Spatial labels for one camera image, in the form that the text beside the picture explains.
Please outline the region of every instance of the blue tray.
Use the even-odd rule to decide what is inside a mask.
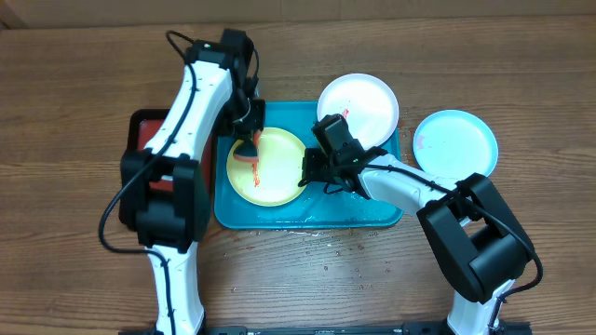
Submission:
[[[296,135],[307,148],[318,148],[310,130],[317,121],[316,101],[273,101],[266,103],[264,125],[279,127]],[[322,182],[313,182],[290,203],[266,208],[244,200],[227,178],[226,160],[234,144],[221,137],[217,143],[215,168],[215,217],[231,229],[328,229],[389,227],[403,211],[389,204],[365,200],[345,192],[324,194]],[[383,149],[400,157],[398,131]]]

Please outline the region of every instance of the plate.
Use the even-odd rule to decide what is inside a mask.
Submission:
[[[393,91],[368,74],[347,74],[333,80],[320,95],[317,118],[342,114],[350,134],[364,150],[385,143],[395,131],[400,107]]]
[[[305,145],[289,131],[264,128],[259,139],[259,163],[255,165],[234,159],[233,152],[240,143],[232,145],[226,169],[232,187],[244,199],[259,206],[279,206],[305,189],[298,187]]]
[[[456,110],[422,121],[413,136],[413,153],[424,171],[457,180],[474,172],[488,177],[499,156],[492,130],[477,116]]]

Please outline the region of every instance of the wood grain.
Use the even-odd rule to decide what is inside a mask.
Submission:
[[[500,149],[492,179],[546,268],[504,318],[538,334],[593,333],[595,17],[234,27],[259,48],[268,100],[315,100],[351,72],[386,81],[408,164],[427,115],[455,108],[485,120]],[[149,262],[104,251],[96,231],[119,187],[129,116],[169,107],[178,90],[182,67],[163,37],[172,28],[214,40],[223,26],[0,33],[1,333],[114,334],[155,321]],[[136,246],[116,219],[107,232]],[[441,320],[453,296],[409,217],[385,230],[259,234],[213,219],[199,269],[211,326]],[[533,275],[528,266],[521,282]]]

